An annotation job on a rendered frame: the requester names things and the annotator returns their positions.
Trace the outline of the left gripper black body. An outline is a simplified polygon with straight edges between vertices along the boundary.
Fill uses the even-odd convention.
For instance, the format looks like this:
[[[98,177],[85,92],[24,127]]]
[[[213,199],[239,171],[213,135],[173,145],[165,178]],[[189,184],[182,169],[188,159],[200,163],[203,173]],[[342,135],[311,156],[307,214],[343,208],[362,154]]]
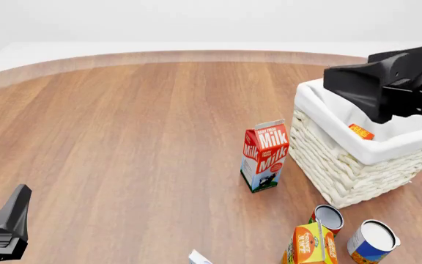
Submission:
[[[0,261],[19,260],[28,245],[28,233],[0,233]]]

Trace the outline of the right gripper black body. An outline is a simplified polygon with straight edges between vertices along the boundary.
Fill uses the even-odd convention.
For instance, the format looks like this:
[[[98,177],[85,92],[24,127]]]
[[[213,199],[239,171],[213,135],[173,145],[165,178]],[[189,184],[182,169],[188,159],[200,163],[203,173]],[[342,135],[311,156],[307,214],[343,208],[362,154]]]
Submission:
[[[389,85],[382,88],[381,111],[388,116],[422,116],[422,85]]]

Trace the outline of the blue tin with white lid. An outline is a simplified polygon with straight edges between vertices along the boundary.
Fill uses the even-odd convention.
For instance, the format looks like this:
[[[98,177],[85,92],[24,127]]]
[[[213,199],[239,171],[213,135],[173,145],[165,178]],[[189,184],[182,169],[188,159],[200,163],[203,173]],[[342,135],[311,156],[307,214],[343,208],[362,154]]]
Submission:
[[[378,264],[395,248],[399,237],[381,221],[367,219],[347,241],[347,251],[357,264]]]

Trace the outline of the red tin with grey lid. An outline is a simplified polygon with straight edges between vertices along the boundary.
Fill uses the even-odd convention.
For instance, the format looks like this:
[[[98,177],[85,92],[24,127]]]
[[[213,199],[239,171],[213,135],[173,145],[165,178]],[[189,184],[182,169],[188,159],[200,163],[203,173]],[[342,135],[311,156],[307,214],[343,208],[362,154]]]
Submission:
[[[328,228],[333,236],[336,237],[344,226],[344,217],[339,210],[331,205],[318,205],[314,208],[308,223],[319,222],[322,226]]]

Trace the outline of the small orange food box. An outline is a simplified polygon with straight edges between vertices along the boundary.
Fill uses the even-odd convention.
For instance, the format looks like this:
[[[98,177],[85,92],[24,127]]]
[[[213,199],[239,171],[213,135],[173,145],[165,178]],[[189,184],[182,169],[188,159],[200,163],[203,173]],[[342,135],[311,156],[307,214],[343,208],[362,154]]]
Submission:
[[[349,126],[349,129],[353,131],[354,133],[356,133],[363,140],[373,140],[375,137],[373,133],[371,133],[370,131],[367,131],[366,129],[356,124],[351,124]]]

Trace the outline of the red and white milk carton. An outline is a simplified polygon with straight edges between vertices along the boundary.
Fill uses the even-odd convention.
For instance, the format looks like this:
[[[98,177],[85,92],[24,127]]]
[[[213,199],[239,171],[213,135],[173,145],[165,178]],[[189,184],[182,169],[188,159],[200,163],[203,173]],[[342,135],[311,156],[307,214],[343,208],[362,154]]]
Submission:
[[[288,152],[284,119],[255,125],[245,132],[240,174],[252,193],[278,185]]]

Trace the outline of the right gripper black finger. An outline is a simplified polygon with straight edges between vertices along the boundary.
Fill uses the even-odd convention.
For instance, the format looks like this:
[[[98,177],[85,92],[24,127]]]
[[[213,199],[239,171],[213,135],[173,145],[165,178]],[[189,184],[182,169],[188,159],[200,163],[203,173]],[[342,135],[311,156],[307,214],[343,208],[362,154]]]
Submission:
[[[384,124],[410,115],[410,79],[384,63],[329,67],[325,89],[358,107],[372,121]]]
[[[370,83],[422,83],[422,46],[368,56]]]

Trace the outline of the white and blue box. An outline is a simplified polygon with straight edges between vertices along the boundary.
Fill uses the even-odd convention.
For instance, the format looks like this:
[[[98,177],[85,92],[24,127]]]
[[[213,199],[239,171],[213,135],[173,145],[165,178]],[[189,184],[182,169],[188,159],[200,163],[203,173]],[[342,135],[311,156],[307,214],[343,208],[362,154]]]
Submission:
[[[206,257],[204,257],[202,254],[197,252],[196,250],[193,250],[189,255],[189,264],[212,264],[211,261],[209,261]]]

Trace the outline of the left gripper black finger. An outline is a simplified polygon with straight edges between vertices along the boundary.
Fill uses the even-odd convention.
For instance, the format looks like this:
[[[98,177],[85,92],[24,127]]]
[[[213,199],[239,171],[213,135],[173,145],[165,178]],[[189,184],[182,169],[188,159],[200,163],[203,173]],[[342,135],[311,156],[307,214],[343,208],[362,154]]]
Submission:
[[[32,190],[19,184],[0,210],[0,241],[28,241],[27,219]]]

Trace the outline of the orange juice carton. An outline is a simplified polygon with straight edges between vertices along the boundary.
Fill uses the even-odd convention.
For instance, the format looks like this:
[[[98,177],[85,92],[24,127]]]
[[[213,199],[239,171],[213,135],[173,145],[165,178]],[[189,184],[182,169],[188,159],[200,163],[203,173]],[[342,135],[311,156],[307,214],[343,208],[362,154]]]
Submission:
[[[317,222],[297,226],[281,264],[338,264],[334,234]]]

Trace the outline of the white cloth basket liner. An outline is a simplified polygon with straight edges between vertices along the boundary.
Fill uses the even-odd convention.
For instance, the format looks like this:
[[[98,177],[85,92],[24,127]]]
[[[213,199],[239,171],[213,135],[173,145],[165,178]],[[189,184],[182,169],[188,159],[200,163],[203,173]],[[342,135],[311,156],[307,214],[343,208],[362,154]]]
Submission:
[[[295,109],[309,117],[309,128],[330,149],[345,150],[362,164],[372,165],[422,149],[422,116],[394,116],[377,124],[348,100],[323,87],[321,78],[300,83]],[[375,135],[363,140],[349,129],[356,124]]]

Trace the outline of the white wicker basket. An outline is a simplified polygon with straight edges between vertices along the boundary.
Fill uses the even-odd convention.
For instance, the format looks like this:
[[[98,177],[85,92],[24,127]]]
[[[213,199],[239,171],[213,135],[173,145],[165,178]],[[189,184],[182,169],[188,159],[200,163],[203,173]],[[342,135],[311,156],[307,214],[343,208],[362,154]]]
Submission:
[[[345,150],[330,149],[294,108],[289,154],[324,199],[335,208],[367,201],[410,182],[422,170],[422,149],[372,165]]]

